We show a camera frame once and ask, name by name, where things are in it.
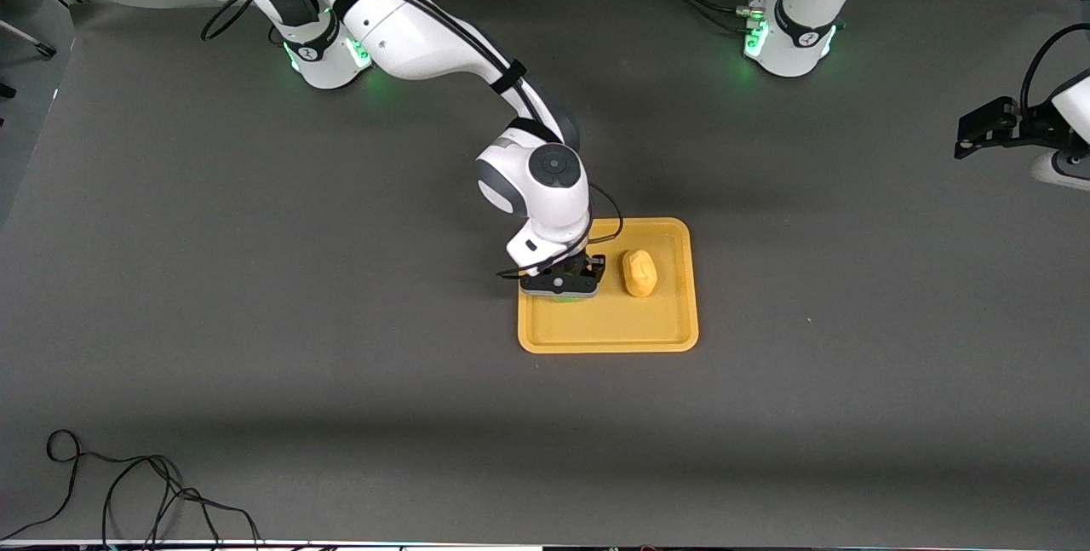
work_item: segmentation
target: cable connector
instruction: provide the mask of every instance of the cable connector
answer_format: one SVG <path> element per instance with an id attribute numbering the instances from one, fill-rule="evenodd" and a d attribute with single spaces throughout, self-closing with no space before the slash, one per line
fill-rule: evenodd
<path id="1" fill-rule="evenodd" d="M 764 21 L 764 7 L 760 5 L 739 5 L 735 7 L 735 15 L 741 16 L 742 19 L 752 19 L 754 21 Z"/>

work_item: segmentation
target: yellow tray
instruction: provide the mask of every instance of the yellow tray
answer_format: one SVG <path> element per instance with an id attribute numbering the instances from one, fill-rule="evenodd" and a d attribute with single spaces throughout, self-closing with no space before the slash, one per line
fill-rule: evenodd
<path id="1" fill-rule="evenodd" d="M 595 220 L 591 237 L 608 236 L 617 220 Z M 651 253 L 658 284 L 646 298 L 625 291 L 621 257 L 632 248 Z M 626 218 L 615 241 L 592 244 L 606 256 L 598 294 L 559 302 L 519 291 L 519 344 L 533 354 L 687 352 L 697 344 L 697 287 L 689 229 L 675 218 Z"/>

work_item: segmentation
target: green glowing indicator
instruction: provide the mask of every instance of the green glowing indicator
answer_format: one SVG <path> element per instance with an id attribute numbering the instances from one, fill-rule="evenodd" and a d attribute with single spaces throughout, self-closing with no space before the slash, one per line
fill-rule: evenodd
<path id="1" fill-rule="evenodd" d="M 828 54 L 828 47 L 833 44 L 833 36 L 835 35 L 836 35 L 836 25 L 833 25 L 833 28 L 828 30 L 828 39 L 825 40 L 825 48 L 821 49 L 822 57 Z"/>
<path id="2" fill-rule="evenodd" d="M 768 37 L 768 23 L 762 21 L 756 28 L 750 32 L 749 39 L 746 42 L 746 52 L 750 57 L 756 57 L 761 54 L 761 49 L 764 47 L 764 40 Z"/>
<path id="3" fill-rule="evenodd" d="M 291 60 L 291 69 L 299 72 L 299 63 L 295 63 L 295 56 L 291 53 L 291 49 L 288 48 L 288 42 L 283 44 L 283 50 L 288 53 L 288 59 Z"/>
<path id="4" fill-rule="evenodd" d="M 355 61 L 358 68 L 363 69 L 371 65 L 371 56 L 367 54 L 367 51 L 363 50 L 363 46 L 359 40 L 344 38 L 344 46 L 348 47 L 348 51 L 352 54 L 352 59 Z"/>

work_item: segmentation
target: yellow plastic tray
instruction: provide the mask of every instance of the yellow plastic tray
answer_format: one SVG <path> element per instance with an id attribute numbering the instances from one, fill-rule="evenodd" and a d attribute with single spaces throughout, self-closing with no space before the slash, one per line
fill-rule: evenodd
<path id="1" fill-rule="evenodd" d="M 616 229 L 617 220 L 595 220 L 591 237 Z M 646 298 L 625 291 L 621 257 L 631 248 L 651 253 L 658 271 L 658 284 Z M 697 344 L 697 287 L 683 222 L 626 218 L 619 237 L 588 249 L 606 256 L 606 274 L 593 298 L 559 302 L 519 291 L 522 348 L 533 354 L 677 353 Z"/>

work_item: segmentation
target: table surface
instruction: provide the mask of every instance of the table surface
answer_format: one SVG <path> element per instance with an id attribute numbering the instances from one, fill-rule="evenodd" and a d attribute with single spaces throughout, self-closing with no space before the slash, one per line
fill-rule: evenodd
<path id="1" fill-rule="evenodd" d="M 1090 547 L 1090 195 L 1040 150 L 953 159 L 1077 0 L 850 0 L 801 81 L 675 0 L 441 3 L 573 108 L 628 215 L 687 222 L 695 348 L 519 348 L 480 81 L 317 91 L 253 14 L 203 44 L 208 11 L 82 10 L 0 233 L 3 529 L 63 495 L 71 427 L 269 538 Z M 25 536 L 97 536 L 116 473 Z M 157 498 L 119 490 L 121 535 Z"/>

